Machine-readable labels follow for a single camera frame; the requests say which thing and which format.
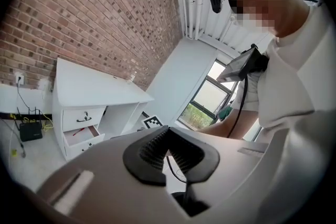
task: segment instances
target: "white desk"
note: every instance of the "white desk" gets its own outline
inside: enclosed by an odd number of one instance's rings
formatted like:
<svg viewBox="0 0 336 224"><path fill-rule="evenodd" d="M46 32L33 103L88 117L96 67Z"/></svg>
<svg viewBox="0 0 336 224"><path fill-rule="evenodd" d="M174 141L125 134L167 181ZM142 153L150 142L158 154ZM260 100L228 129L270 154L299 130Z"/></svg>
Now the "white desk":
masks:
<svg viewBox="0 0 336 224"><path fill-rule="evenodd" d="M52 119L65 159L127 133L152 100L132 82L58 58Z"/></svg>

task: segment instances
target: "face mask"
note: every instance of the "face mask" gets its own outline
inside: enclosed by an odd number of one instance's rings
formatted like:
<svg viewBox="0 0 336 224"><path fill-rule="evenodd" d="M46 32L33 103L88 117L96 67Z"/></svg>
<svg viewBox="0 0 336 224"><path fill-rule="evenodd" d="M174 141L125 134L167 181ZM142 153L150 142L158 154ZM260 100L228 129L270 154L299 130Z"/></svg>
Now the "face mask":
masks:
<svg viewBox="0 0 336 224"><path fill-rule="evenodd" d="M261 22L257 22L256 20L251 19L249 14L232 13L230 19L234 25L244 27L251 32L257 32L257 33L269 32L268 27L261 26Z"/></svg>

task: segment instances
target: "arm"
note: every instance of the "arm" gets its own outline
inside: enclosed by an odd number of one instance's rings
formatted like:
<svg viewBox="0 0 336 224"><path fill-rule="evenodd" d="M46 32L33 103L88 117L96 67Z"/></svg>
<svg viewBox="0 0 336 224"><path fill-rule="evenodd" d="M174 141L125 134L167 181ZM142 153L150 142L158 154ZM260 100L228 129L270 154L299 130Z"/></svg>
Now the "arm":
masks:
<svg viewBox="0 0 336 224"><path fill-rule="evenodd" d="M241 139L252 127L258 118L259 99L258 99L258 81L261 72L254 72L247 76L248 88L244 101L244 106L240 114L239 120L230 136L230 138ZM225 118L224 121L210 125L204 129L199 130L201 133L211 134L221 137L227 137L235 124L237 119L240 104L243 99L244 82L240 82L238 85L237 95L234 102L231 104L233 110Z"/></svg>
<svg viewBox="0 0 336 224"><path fill-rule="evenodd" d="M232 126L237 119L238 109L233 109L228 117L222 122L215 123L204 129L199 130L200 133L211 134L221 137L227 137L231 131ZM258 119L257 111L242 110L239 120L234 128L230 138L242 139L248 130Z"/></svg>

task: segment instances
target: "white sleeve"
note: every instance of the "white sleeve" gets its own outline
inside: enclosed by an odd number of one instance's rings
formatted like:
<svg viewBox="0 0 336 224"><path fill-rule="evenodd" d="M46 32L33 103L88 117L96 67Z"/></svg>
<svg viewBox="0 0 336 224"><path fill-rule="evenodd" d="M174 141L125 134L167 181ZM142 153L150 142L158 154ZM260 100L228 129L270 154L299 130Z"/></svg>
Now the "white sleeve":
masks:
<svg viewBox="0 0 336 224"><path fill-rule="evenodd" d="M262 72L254 72L247 75L248 85L247 85L247 93L243 105L243 110L249 111L259 111L259 99L258 99L258 81ZM233 109L239 109L240 104L243 99L245 81L241 81L238 85L237 96L231 107Z"/></svg>

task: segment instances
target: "brick wall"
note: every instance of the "brick wall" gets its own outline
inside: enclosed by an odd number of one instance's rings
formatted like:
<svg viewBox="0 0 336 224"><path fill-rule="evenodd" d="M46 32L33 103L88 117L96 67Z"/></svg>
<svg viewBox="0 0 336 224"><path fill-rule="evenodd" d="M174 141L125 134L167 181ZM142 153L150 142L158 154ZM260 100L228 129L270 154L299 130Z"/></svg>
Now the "brick wall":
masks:
<svg viewBox="0 0 336 224"><path fill-rule="evenodd" d="M57 57L146 89L182 37L177 0L13 0L0 29L0 82L53 82Z"/></svg>

